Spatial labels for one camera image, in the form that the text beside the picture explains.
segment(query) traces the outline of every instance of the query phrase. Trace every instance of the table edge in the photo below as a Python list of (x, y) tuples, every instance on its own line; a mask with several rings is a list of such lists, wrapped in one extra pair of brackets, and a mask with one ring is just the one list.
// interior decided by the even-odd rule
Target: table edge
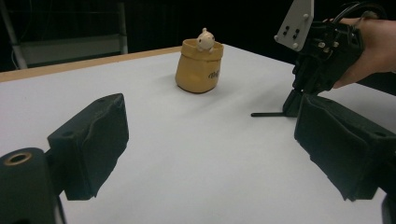
[(105, 57), (105, 58), (91, 59), (91, 60), (79, 61), (74, 63), (60, 63), (55, 65), (43, 66), (43, 67), (8, 71), (8, 72), (0, 73), (0, 82), (7, 82), (7, 81), (24, 79), (29, 77), (39, 77), (53, 73), (76, 70), (85, 67), (92, 67), (106, 63), (117, 63), (122, 61), (133, 60), (133, 59), (146, 58), (161, 54), (174, 53), (180, 50), (181, 50), (181, 46), (178, 46), (172, 48), (154, 49), (154, 50), (122, 54), (122, 55)]

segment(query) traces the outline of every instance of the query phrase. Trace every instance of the white toy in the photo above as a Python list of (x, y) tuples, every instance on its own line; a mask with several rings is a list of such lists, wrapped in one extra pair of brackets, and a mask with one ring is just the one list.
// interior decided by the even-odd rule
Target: white toy
[(209, 33), (206, 28), (202, 29), (202, 33), (197, 38), (197, 48), (199, 51), (209, 50), (211, 53), (213, 51), (213, 46), (215, 45), (215, 37)]

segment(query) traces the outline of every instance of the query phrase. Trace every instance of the yellow cup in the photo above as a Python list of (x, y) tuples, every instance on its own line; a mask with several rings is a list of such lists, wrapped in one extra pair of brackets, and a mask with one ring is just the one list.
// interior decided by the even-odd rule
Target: yellow cup
[(198, 50), (196, 39), (186, 39), (175, 76), (176, 84), (184, 91), (204, 93), (216, 87), (219, 81), (221, 57), (224, 47), (215, 42), (212, 52)]

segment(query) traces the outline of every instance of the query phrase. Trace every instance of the black wall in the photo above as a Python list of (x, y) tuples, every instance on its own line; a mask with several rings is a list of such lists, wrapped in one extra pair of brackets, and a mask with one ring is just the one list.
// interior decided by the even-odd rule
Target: black wall
[[(113, 34), (118, 31), (110, 0), (5, 0), (18, 39), (45, 39)], [(345, 2), (317, 0), (315, 20), (337, 15)], [(395, 19), (392, 1), (377, 0)], [(186, 38), (197, 37), (206, 27), (217, 41), (264, 56), (293, 63), (295, 52), (278, 45), (277, 33), (292, 0), (244, 1), (239, 3), (198, 4), (191, 1), (124, 0), (129, 52), (168, 48), (181, 45)], [(5, 25), (0, 19), (0, 72), (15, 69)]]

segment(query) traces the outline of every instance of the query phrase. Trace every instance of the table surface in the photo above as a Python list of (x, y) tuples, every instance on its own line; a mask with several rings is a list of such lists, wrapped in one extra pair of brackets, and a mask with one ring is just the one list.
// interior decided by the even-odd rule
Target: table surface
[[(68, 223), (382, 222), (385, 193), (344, 201), (293, 138), (296, 119), (250, 116), (281, 110), (292, 64), (225, 44), (218, 86), (193, 94), (175, 82), (179, 48), (158, 52), (0, 74), (0, 155), (47, 150), (92, 101), (125, 97), (128, 147), (96, 198), (61, 194)], [(392, 95), (352, 84), (321, 96), (396, 132)]]

